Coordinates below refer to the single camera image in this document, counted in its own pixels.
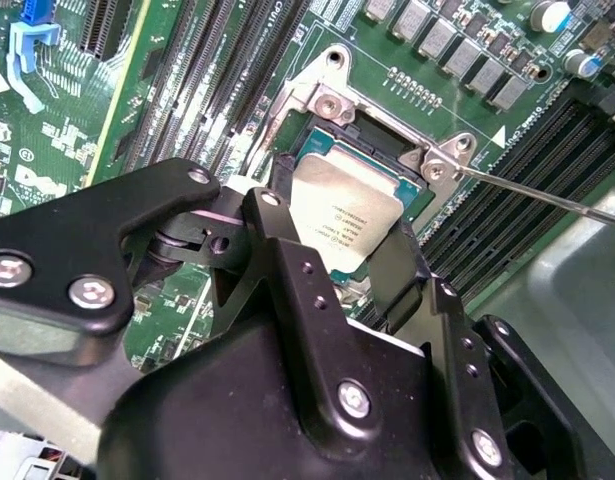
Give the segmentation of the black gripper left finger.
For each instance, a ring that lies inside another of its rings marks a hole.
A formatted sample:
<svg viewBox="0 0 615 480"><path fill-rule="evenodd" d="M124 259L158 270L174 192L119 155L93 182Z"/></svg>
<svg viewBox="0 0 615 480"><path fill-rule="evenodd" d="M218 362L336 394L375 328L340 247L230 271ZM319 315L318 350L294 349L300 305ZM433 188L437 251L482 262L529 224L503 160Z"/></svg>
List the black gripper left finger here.
<svg viewBox="0 0 615 480"><path fill-rule="evenodd" d="M0 219L0 361L12 385L29 382L54 406L102 412L129 388L117 363L134 291L179 268L148 243L167 222L195 220L192 261L213 274L212 341L153 375L162 399L200 381L216 362L251 369L235 349L256 324L272 328L262 352L283 360L298 418L314 437L373 437L376 400L345 404L344 383L366 392L371 376L318 252L299 239L285 200L255 188L220 211L218 180L169 159Z"/></svg>

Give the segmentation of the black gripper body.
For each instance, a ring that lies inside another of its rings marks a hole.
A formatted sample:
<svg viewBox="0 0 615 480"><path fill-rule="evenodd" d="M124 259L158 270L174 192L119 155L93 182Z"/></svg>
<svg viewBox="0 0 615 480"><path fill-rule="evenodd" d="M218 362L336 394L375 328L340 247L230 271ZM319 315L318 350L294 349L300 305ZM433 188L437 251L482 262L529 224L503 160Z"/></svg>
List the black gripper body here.
<svg viewBox="0 0 615 480"><path fill-rule="evenodd" d="M376 376L382 431L359 457L331 460L305 435L278 336L259 317L136 382L106 419L102 479L466 479L432 449L425 361L413 347L351 328Z"/></svg>

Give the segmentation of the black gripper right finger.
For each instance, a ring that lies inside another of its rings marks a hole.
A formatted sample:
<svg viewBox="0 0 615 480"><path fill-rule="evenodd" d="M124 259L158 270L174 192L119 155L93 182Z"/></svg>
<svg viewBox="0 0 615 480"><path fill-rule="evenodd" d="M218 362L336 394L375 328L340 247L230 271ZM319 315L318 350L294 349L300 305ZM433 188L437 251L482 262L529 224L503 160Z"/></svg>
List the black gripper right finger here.
<svg viewBox="0 0 615 480"><path fill-rule="evenodd" d="M423 350L427 432L444 477L586 476L571 402L513 329L468 318L451 284L431 273L408 222L372 253L369 277L387 333Z"/></svg>

